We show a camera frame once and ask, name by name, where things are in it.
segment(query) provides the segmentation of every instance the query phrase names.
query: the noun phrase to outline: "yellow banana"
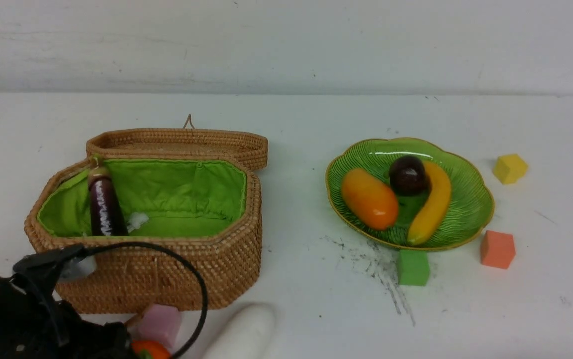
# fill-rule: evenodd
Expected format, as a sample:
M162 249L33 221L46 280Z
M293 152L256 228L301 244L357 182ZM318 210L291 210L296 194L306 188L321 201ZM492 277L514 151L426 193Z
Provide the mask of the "yellow banana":
M430 194L424 206L413 219L408 229L407 244L417 246L425 243L437 231L450 204L450 178L439 165L423 161L430 180Z

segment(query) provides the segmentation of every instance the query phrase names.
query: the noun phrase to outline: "basket lid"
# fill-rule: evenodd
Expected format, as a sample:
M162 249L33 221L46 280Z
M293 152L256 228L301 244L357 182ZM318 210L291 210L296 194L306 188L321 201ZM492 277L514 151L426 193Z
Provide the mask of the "basket lid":
M196 129L189 114L182 129L127 129L104 132L86 143L88 156L225 155L249 170L266 167L269 141L250 132Z

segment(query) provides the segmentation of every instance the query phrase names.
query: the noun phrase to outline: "white tissue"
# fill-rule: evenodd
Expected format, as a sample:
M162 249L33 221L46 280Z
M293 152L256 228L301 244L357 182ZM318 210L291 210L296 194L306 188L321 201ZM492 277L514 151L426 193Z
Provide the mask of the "white tissue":
M132 213L127 221L127 232L134 232L134 230L142 227L143 224L147 223L147 221L149 221L149 216L147 214L141 212Z

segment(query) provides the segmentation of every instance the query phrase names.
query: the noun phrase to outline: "white wall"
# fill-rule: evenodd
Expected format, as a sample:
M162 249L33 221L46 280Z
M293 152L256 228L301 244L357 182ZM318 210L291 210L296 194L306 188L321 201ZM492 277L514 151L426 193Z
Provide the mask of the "white wall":
M0 91L573 94L570 0L0 0Z

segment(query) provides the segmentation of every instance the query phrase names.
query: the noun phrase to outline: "black wire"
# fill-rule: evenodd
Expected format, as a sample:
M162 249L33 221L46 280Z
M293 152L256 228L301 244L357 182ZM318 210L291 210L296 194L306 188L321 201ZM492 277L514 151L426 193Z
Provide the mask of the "black wire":
M202 279L200 273L198 273L198 270L196 270L196 268L194 268L194 266L192 266L191 263L189 263L189 261L182 258L180 255L176 254L172 250L169 250L165 247L161 247L159 245L155 245L152 243L146 243L146 242L116 243L112 245L106 245L103 247L89 248L89 254L96 255L102 252L107 252L108 250L114 250L117 248L125 248L125 247L149 248L152 250L163 252L164 254L169 255L173 259L179 261L185 268L187 268L191 273L193 273L193 275L198 280L198 284L200 285L200 291L202 292L202 309L200 309L200 320L198 320L198 325L196 326L196 329L193 331L193 334L191 334L191 337L189 337L189 340L187 340L187 342L184 343L184 345L177 352L173 353L169 357L170 359L179 358L181 355L186 353L187 350L189 350L189 348L193 345L193 343L195 343L195 341L198 339L198 336L202 331L202 327L204 326L205 321L207 320L207 309L209 307L209 301L207 300L207 285L205 284L204 279Z

